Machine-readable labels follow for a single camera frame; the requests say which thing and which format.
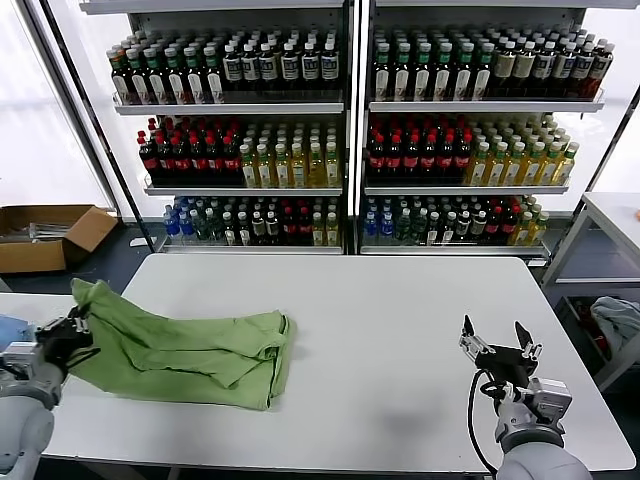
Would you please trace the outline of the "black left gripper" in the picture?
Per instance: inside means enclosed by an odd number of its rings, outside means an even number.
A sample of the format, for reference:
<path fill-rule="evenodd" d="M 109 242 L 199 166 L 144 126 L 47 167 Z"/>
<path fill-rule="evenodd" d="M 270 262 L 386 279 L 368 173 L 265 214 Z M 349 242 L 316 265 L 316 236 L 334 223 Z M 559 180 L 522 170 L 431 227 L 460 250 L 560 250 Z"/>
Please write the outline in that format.
<path fill-rule="evenodd" d="M 36 328 L 44 360 L 67 371 L 93 355 L 93 336 L 83 309 L 74 306 L 66 316 Z"/>

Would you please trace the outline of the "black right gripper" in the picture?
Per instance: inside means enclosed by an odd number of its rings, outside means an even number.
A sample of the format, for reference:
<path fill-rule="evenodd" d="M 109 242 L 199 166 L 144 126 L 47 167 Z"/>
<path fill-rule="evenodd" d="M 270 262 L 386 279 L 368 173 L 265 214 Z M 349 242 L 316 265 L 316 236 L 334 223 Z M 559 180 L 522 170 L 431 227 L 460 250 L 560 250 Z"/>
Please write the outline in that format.
<path fill-rule="evenodd" d="M 515 322 L 515 331 L 521 350 L 489 345 L 475 334 L 471 319 L 465 314 L 459 346 L 468 357 L 476 357 L 476 367 L 488 371 L 495 380 L 525 388 L 538 367 L 536 360 L 541 345 L 533 341 L 519 321 Z"/>

